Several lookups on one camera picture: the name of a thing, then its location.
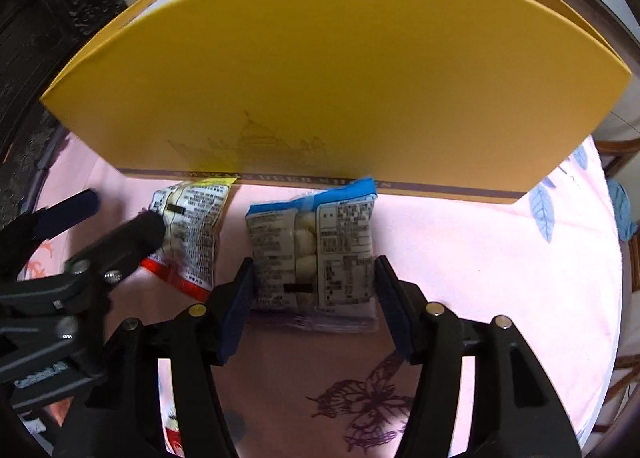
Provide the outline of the red white snack packet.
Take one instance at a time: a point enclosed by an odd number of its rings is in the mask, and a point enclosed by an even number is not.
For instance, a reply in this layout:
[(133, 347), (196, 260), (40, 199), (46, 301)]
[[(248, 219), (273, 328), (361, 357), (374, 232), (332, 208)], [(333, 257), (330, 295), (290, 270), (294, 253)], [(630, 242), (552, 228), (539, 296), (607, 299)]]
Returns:
[(215, 285), (218, 223), (234, 178), (206, 178), (154, 192), (149, 209), (165, 223), (165, 237), (141, 266), (189, 298), (204, 303)]

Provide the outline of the blue purple snack packet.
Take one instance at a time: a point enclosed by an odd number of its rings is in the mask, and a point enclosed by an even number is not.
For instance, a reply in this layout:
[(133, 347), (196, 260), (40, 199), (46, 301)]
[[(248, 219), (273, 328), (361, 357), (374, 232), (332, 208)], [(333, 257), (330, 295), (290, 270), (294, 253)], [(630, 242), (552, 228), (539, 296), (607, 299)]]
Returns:
[(254, 309), (270, 322), (328, 334), (378, 329), (373, 289), (372, 178), (245, 215), (258, 289)]

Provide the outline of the red long snack packet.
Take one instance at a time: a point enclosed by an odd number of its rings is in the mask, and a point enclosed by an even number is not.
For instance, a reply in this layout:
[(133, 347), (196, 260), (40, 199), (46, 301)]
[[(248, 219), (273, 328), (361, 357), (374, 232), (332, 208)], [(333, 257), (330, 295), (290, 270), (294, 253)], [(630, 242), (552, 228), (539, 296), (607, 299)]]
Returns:
[(163, 411), (162, 423), (166, 452), (176, 457), (183, 457), (184, 452), (174, 404), (169, 404)]

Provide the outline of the wooden chair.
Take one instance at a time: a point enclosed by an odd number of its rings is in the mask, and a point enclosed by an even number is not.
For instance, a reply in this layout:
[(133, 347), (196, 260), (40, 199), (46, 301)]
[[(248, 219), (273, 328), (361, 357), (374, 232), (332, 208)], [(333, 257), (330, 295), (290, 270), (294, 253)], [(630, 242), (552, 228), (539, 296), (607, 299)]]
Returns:
[(639, 155), (639, 140), (596, 140), (596, 147), (610, 191), (623, 258), (620, 343), (613, 378), (605, 395), (604, 423), (594, 426), (594, 433), (603, 435), (630, 405), (632, 394), (639, 391), (639, 221), (634, 220), (626, 189), (615, 179)]

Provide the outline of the pink floral tablecloth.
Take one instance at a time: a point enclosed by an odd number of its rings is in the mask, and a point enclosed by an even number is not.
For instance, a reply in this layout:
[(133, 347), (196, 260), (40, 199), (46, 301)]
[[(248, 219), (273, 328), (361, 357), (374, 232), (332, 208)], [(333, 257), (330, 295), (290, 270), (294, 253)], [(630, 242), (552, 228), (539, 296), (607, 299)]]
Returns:
[[(622, 314), (622, 255), (592, 140), (515, 204), (380, 195), (375, 250), (458, 316), (514, 321), (585, 441), (610, 382)], [(248, 326), (215, 372), (243, 457), (390, 457), (419, 369), (389, 377), (385, 328), (338, 336)]]

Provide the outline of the blue cloth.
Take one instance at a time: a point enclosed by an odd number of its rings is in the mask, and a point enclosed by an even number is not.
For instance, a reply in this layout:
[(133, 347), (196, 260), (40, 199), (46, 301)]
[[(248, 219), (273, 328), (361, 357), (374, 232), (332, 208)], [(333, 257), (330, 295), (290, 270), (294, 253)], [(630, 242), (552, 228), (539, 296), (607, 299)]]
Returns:
[(630, 241), (638, 232), (638, 225), (632, 218), (629, 196), (624, 186), (614, 178), (608, 178), (606, 184), (608, 184), (608, 194), (612, 202), (618, 238), (623, 242)]

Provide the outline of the dark carved wooden furniture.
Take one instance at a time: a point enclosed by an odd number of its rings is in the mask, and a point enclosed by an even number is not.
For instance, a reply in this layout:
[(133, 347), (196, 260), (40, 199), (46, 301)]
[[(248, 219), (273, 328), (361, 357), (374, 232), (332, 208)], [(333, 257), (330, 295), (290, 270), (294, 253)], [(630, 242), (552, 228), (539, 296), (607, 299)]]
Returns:
[(1, 222), (35, 209), (67, 131), (40, 97), (124, 0), (1, 0)]

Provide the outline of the yellow cardboard box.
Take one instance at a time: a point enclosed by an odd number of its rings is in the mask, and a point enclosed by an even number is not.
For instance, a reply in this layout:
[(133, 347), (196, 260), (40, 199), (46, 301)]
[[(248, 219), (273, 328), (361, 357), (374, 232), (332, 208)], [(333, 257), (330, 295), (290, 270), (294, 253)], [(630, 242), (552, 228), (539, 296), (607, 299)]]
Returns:
[(41, 100), (130, 175), (510, 204), (630, 79), (562, 0), (139, 0)]

